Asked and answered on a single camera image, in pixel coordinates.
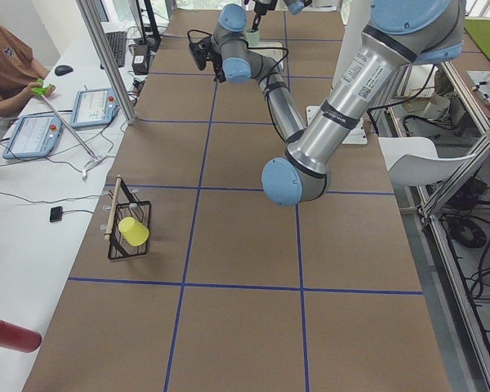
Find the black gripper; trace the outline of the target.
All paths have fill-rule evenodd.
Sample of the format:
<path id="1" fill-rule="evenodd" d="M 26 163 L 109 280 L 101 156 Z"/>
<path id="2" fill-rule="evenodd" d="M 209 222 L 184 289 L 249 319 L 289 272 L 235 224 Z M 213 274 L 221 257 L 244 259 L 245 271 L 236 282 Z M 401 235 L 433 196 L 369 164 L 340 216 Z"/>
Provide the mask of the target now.
<path id="1" fill-rule="evenodd" d="M 277 0 L 254 0 L 254 12 L 257 15 L 266 15 L 276 9 L 277 2 Z"/>
<path id="2" fill-rule="evenodd" d="M 211 53 L 211 62 L 214 72 L 214 81 L 223 83 L 226 81 L 225 71 L 223 70 L 223 60 L 221 54 L 213 51 Z"/>

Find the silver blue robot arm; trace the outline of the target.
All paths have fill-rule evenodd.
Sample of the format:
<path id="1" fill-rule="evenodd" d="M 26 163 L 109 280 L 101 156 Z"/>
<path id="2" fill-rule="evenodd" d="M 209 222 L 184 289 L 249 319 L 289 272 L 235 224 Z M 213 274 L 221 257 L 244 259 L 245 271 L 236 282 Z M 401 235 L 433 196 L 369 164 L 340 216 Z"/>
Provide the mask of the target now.
<path id="1" fill-rule="evenodd" d="M 266 196 L 280 206 L 315 200 L 328 189 L 328 162 L 390 77 L 402 66 L 458 57 L 463 1 L 373 1 L 361 45 L 309 124 L 303 123 L 276 62 L 248 48 L 246 12 L 224 6 L 211 37 L 227 82 L 257 81 L 285 144 L 261 174 Z"/>
<path id="2" fill-rule="evenodd" d="M 265 16 L 268 11 L 274 11 L 276 9 L 277 0 L 254 0 L 253 11 L 257 16 Z M 312 4 L 311 0 L 301 1 L 301 0 L 283 0 L 283 3 L 293 15 L 301 12 L 304 8 Z"/>

